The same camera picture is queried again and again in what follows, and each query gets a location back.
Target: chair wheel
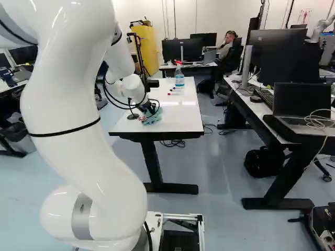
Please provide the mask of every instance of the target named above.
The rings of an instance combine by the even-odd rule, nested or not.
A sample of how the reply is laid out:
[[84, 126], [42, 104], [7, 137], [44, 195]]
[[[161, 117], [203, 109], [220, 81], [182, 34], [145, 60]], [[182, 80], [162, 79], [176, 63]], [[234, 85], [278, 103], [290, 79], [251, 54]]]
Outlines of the chair wheel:
[[331, 176], [323, 175], [322, 180], [324, 180], [325, 182], [332, 182], [333, 179], [331, 178]]

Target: keyboard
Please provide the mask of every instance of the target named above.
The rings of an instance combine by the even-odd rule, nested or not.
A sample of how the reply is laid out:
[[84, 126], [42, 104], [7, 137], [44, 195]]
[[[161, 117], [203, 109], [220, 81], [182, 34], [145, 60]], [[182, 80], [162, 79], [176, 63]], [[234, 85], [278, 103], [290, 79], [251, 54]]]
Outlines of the keyboard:
[[268, 89], [255, 88], [254, 92], [259, 96], [264, 103], [273, 110], [273, 94]]

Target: black desk leg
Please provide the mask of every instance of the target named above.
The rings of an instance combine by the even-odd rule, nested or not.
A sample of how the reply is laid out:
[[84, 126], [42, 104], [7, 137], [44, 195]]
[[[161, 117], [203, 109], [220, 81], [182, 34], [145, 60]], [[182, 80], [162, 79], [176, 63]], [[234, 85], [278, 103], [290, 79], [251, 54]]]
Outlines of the black desk leg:
[[263, 198], [243, 198], [243, 207], [246, 210], [310, 210], [313, 203], [309, 199], [284, 198], [316, 154], [315, 149], [307, 147], [296, 149], [266, 195]]
[[26, 156], [25, 153], [16, 152], [9, 144], [8, 142], [0, 136], [0, 145], [2, 145], [6, 151], [0, 151], [0, 155], [6, 155], [6, 156], [12, 156], [12, 157], [18, 157], [23, 158]]
[[142, 141], [141, 145], [151, 180], [151, 183], [144, 183], [147, 192], [179, 193], [186, 195], [197, 195], [199, 193], [197, 185], [164, 183], [154, 142]]

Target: white wall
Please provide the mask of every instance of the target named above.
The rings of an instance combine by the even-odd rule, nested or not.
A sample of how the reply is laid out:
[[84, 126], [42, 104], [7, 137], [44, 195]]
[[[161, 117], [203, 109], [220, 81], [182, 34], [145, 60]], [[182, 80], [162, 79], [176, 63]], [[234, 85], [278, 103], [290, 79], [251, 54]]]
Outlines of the white wall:
[[[146, 16], [153, 22], [160, 48], [161, 40], [165, 38], [164, 8], [166, 36], [170, 39], [174, 38], [173, 0], [113, 0], [113, 2], [124, 33], [130, 31], [131, 21], [144, 19]], [[240, 37], [246, 38], [249, 19], [257, 16], [260, 2], [260, 0], [175, 0], [176, 36], [189, 38], [189, 35], [195, 32], [217, 32], [217, 45], [222, 43], [227, 30], [235, 30]], [[266, 0], [262, 27], [265, 24], [266, 29], [283, 28], [291, 2], [292, 0], [270, 0], [265, 24], [268, 8], [268, 0]], [[327, 17], [331, 3], [332, 0], [295, 0], [288, 25], [296, 24], [301, 9], [311, 8], [312, 15], [308, 25], [311, 33], [317, 21]]]

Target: black band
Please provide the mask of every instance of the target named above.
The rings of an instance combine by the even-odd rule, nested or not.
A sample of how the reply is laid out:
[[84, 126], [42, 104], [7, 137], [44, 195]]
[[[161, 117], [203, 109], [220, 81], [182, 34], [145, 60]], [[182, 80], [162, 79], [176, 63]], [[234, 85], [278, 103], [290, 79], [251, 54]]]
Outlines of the black band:
[[121, 35], [120, 35], [120, 37], [115, 41], [115, 42], [113, 42], [110, 46], [113, 46], [113, 45], [115, 45], [118, 41], [120, 41], [120, 39], [122, 38], [122, 32], [121, 32]]
[[72, 132], [77, 132], [77, 131], [89, 128], [89, 127], [97, 124], [100, 121], [100, 119], [101, 118], [99, 117], [97, 120], [93, 121], [92, 123], [89, 123], [87, 125], [83, 125], [82, 127], [77, 127], [77, 128], [71, 129], [71, 130], [66, 130], [66, 131], [62, 131], [62, 132], [46, 133], [46, 134], [33, 134], [33, 133], [30, 133], [29, 135], [32, 136], [32, 137], [35, 137], [35, 138], [47, 138], [47, 137], [53, 137], [53, 136], [60, 136], [60, 135], [64, 135], [64, 134], [69, 134], [69, 133], [72, 133]]
[[4, 27], [4, 29], [5, 30], [7, 30], [10, 34], [12, 34], [14, 37], [16, 37], [17, 39], [19, 39], [19, 40], [21, 40], [21, 41], [23, 41], [23, 42], [26, 42], [26, 43], [28, 43], [28, 44], [31, 44], [31, 45], [37, 45], [37, 44], [35, 44], [35, 43], [31, 43], [31, 42], [29, 42], [29, 41], [27, 41], [26, 39], [24, 39], [23, 37], [20, 37], [19, 35], [17, 35], [17, 34], [15, 34], [11, 29], [9, 29], [5, 24], [4, 24], [4, 22], [2, 22], [1, 20], [0, 20], [0, 25], [2, 26], [2, 27]]

